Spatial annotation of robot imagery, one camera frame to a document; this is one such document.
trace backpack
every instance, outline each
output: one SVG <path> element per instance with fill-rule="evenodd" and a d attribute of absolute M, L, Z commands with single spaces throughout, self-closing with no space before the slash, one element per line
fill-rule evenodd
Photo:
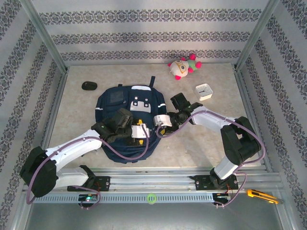
<path fill-rule="evenodd" d="M 107 89 L 99 98 L 95 108 L 96 122 L 105 118 L 112 118 L 120 108 L 125 108 L 133 114 L 134 124 L 145 123 L 150 130 L 149 146 L 144 156 L 137 160 L 126 160 L 113 153 L 107 146 L 102 146 L 107 157 L 115 162 L 127 163 L 147 159 L 158 145 L 160 138 L 155 134 L 154 116 L 166 114 L 166 105 L 163 94 L 153 88 L 155 76 L 152 76 L 149 86 L 133 85 Z M 117 138 L 110 143 L 117 152 L 126 157 L 137 157 L 145 150 L 142 139 Z"/>

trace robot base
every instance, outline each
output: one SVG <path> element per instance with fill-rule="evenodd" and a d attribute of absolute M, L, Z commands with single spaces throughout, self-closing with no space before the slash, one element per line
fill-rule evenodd
<path fill-rule="evenodd" d="M 227 179 L 224 180 L 223 183 L 216 186 L 211 181 L 210 175 L 196 175 L 196 176 L 190 176 L 190 179 L 195 181 L 195 187 L 196 191 L 202 191 L 202 190 L 237 190 L 239 188 L 237 179 L 235 175 L 230 175 Z"/>
<path fill-rule="evenodd" d="M 110 187 L 110 177 L 109 176 L 96 176 L 92 186 L 88 187 L 94 189 L 98 192 L 108 192 Z M 81 188 L 75 188 L 74 186 L 67 187 L 68 192 L 88 192 L 87 190 Z"/>

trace white clock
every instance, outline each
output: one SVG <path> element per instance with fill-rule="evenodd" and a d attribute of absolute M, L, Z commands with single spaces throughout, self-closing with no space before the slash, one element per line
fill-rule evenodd
<path fill-rule="evenodd" d="M 207 83 L 196 86 L 194 92 L 195 92 L 196 97 L 200 101 L 211 98 L 213 94 L 213 90 Z"/>

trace green tape roll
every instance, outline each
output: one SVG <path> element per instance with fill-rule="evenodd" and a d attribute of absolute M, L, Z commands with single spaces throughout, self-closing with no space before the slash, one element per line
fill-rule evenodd
<path fill-rule="evenodd" d="M 157 195 L 154 193 L 149 193 L 147 196 L 147 202 L 150 205 L 153 205 L 155 202 L 157 202 Z"/>

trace metal frame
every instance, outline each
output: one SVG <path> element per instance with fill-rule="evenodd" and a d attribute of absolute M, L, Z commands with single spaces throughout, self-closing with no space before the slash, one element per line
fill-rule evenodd
<path fill-rule="evenodd" d="M 49 35 L 42 19 L 40 18 L 38 12 L 36 11 L 33 3 L 31 0 L 19 0 L 22 7 L 24 8 L 25 12 L 29 16 L 31 22 L 33 23 L 35 29 L 37 30 L 38 34 L 42 38 L 43 42 L 45 43 L 48 51 L 51 53 L 53 59 L 55 60 L 56 64 L 58 65 L 61 73 L 64 73 L 67 69 L 67 66 L 64 63 L 62 56 L 59 54 L 59 51 L 54 44 L 51 36 Z"/>
<path fill-rule="evenodd" d="M 241 94 L 243 105 L 245 107 L 247 117 L 255 128 L 255 132 L 260 136 L 257 126 L 256 118 L 253 114 L 250 101 L 242 81 L 242 76 L 239 72 L 234 71 L 238 88 Z M 51 120 L 48 124 L 46 135 L 43 140 L 43 148 L 47 148 L 50 142 L 51 134 L 55 124 L 55 119 L 59 110 L 60 101 L 64 92 L 65 82 L 68 73 L 66 72 L 60 83 L 58 95 L 55 100 L 51 112 Z M 180 168 L 180 167 L 161 167 L 161 168 L 114 168 L 114 169 L 92 169 L 98 176 L 110 176 L 110 191 L 102 192 L 106 197 L 111 200 L 103 200 L 105 203 L 135 203 L 145 202 L 144 196 L 149 193 L 155 193 L 160 197 L 169 197 L 170 200 L 165 202 L 183 203 L 190 202 L 198 196 L 210 196 L 212 193 L 224 192 L 224 190 L 214 191 L 196 191 L 194 181 L 189 179 L 189 176 L 194 175 L 207 175 L 210 168 Z M 289 203 L 288 198 L 285 196 L 283 183 L 278 172 L 272 172 L 271 165 L 267 158 L 264 159 L 264 164 L 261 166 L 245 166 L 241 171 L 246 172 L 248 175 L 246 185 L 242 192 L 246 189 L 259 189 L 264 192 L 272 193 L 274 196 L 281 198 L 285 201 L 284 205 L 277 205 L 277 211 L 280 221 L 284 229 L 296 229 L 296 223 L 293 215 L 291 214 L 290 207 L 286 206 Z M 242 185 L 244 176 L 237 176 L 238 185 Z M 25 193 L 27 186 L 23 187 L 22 195 L 17 207 L 17 211 L 13 220 L 11 230 L 23 230 L 26 226 L 26 221 L 30 214 L 30 207 L 25 203 Z M 86 194 L 87 192 L 67 192 L 65 189 L 53 190 L 46 199 L 38 200 L 42 203 L 69 203 L 65 197 L 77 196 L 78 194 Z M 135 200 L 127 201 L 125 197 L 135 197 Z M 208 202 L 206 199 L 200 199 L 198 202 Z"/>
<path fill-rule="evenodd" d="M 273 10 L 277 6 L 279 0 L 269 0 L 266 8 L 264 9 L 258 23 L 256 24 L 247 44 L 245 45 L 238 62 L 236 63 L 236 69 L 234 69 L 235 78 L 238 84 L 239 92 L 243 101 L 244 108 L 248 119 L 251 121 L 252 126 L 257 134 L 261 136 L 255 115 L 253 113 L 251 103 L 248 98 L 246 88 L 244 86 L 241 73 L 237 71 L 240 69 L 244 62 L 246 61 L 250 51 L 255 45 L 260 33 L 262 32 L 265 24 L 270 18 Z M 40 36 L 51 52 L 56 63 L 60 67 L 63 76 L 61 79 L 58 95 L 56 96 L 55 104 L 52 108 L 50 122 L 46 129 L 46 134 L 43 140 L 42 148 L 46 149 L 49 146 L 51 134 L 55 124 L 55 120 L 58 114 L 60 101 L 64 92 L 65 83 L 68 75 L 68 69 L 66 68 L 62 57 L 60 56 L 55 44 L 53 43 L 51 37 L 49 36 L 44 24 L 42 23 L 38 13 L 36 12 L 32 2 L 30 0 L 21 0 L 22 6 L 25 8 L 27 14 L 31 18 L 33 24 L 38 30 Z M 221 190 L 214 191 L 196 191 L 194 181 L 189 179 L 189 176 L 209 174 L 209 168 L 180 168 L 180 167 L 161 167 L 161 168 L 115 168 L 115 169 L 92 169 L 92 171 L 98 176 L 110 176 L 110 191 L 102 192 L 105 198 L 104 202 L 111 203 L 136 203 L 145 202 L 144 197 L 148 193 L 155 193 L 160 197 L 170 197 L 171 202 L 189 202 L 194 199 L 194 197 L 203 195 L 212 195 L 212 193 L 224 192 Z M 272 194 L 278 198 L 284 200 L 284 205 L 277 205 L 277 211 L 280 217 L 280 221 L 284 229 L 298 229 L 289 205 L 288 197 L 285 195 L 283 189 L 283 183 L 281 181 L 278 172 L 272 172 L 271 165 L 269 163 L 268 157 L 266 156 L 262 162 L 261 166 L 253 167 L 242 167 L 241 171 L 247 173 L 248 178 L 244 189 L 259 189 L 264 192 L 272 192 Z M 243 176 L 237 176 L 238 184 L 241 185 L 244 180 Z M 23 187 L 23 191 L 18 203 L 18 207 L 13 219 L 13 224 L 11 230 L 21 230 L 25 229 L 28 216 L 30 214 L 31 206 L 27 205 L 25 202 L 25 193 L 27 191 L 27 186 Z M 86 192 L 67 192 L 66 190 L 56 189 L 53 190 L 46 198 L 41 198 L 37 200 L 37 203 L 69 203 L 70 200 L 65 197 L 76 197 L 78 194 L 84 194 Z M 136 199 L 131 199 L 129 201 L 125 200 L 131 199 L 129 197 L 136 197 Z M 182 200 L 176 200 L 175 197 L 188 197 Z M 194 200 L 196 202 L 206 202 L 206 199 Z"/>
<path fill-rule="evenodd" d="M 259 20 L 257 21 L 257 24 L 249 36 L 248 41 L 246 42 L 238 61 L 236 62 L 237 69 L 241 69 L 244 65 L 246 59 L 248 58 L 253 46 L 257 42 L 262 30 L 264 29 L 266 23 L 270 19 L 273 11 L 275 10 L 277 4 L 280 2 L 280 0 L 269 0 L 268 4 L 264 8 L 262 14 L 260 15 Z"/>

